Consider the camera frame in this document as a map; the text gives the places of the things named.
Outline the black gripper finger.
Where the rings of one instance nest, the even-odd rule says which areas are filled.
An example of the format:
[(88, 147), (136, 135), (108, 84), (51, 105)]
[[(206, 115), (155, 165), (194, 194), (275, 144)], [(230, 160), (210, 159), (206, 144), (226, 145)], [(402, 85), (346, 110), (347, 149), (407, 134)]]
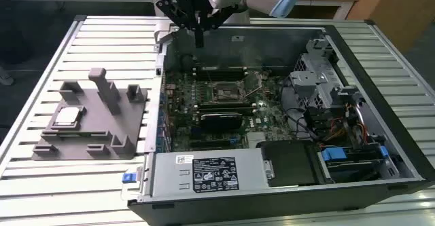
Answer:
[(198, 21), (196, 0), (158, 0), (156, 6), (180, 29), (194, 32), (196, 48), (204, 47), (203, 29)]
[(210, 4), (203, 6), (203, 30), (215, 30), (235, 13), (235, 5), (214, 9)]

